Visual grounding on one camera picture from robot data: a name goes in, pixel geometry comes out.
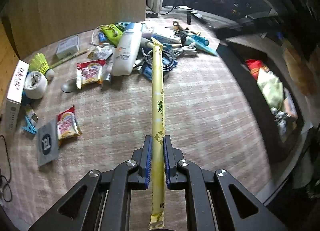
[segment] tape roll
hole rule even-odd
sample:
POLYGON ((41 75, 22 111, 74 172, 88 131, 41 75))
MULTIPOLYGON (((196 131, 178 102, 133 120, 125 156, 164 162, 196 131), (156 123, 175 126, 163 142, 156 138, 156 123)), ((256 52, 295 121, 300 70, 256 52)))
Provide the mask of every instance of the tape roll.
POLYGON ((48 81, 45 76, 38 71, 31 71, 24 83, 24 91, 30 99, 41 99, 47 89, 48 81))

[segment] green pouch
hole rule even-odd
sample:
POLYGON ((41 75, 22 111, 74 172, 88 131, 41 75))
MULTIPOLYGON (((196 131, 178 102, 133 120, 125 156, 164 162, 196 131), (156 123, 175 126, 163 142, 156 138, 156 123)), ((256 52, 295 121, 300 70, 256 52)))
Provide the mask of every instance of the green pouch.
POLYGON ((113 31, 111 28, 109 28, 107 26, 102 26, 101 30, 104 32, 104 34, 107 36, 107 38, 117 47, 123 33, 121 32, 121 30, 119 28, 117 28, 115 26, 115 24, 110 24, 109 26, 111 26, 112 28, 114 28, 118 32, 117 36, 114 36, 115 31, 113 31))

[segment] triangular cutout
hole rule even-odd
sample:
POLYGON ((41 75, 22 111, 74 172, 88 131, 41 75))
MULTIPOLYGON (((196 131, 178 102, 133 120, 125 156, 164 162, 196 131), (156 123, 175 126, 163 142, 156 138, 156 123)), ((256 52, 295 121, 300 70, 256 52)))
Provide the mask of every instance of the triangular cutout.
POLYGON ((242 219, 258 213, 258 208, 235 185, 230 184, 229 190, 242 219))
POLYGON ((58 212, 66 217, 75 219, 78 215, 81 202, 84 198, 84 195, 87 191, 87 186, 81 186, 80 189, 76 193, 72 195, 72 197, 66 201, 58 210, 58 212))

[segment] crumpled plastic bag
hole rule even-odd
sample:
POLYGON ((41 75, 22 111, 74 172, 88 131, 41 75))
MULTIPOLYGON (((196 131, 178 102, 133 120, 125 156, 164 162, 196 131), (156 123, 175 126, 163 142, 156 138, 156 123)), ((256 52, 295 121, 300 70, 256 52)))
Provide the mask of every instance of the crumpled plastic bag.
POLYGON ((283 85, 279 78, 271 71, 265 72, 262 68, 260 68, 257 85, 259 86, 269 107, 280 109, 283 104, 284 97, 283 85))

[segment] yellow stick packet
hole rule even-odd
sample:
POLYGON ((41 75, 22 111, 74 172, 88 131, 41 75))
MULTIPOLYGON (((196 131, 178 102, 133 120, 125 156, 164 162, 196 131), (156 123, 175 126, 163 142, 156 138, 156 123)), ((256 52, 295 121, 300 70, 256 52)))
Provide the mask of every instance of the yellow stick packet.
POLYGON ((164 91, 163 91, 163 45, 152 38, 152 215, 149 230, 164 228, 164 91))

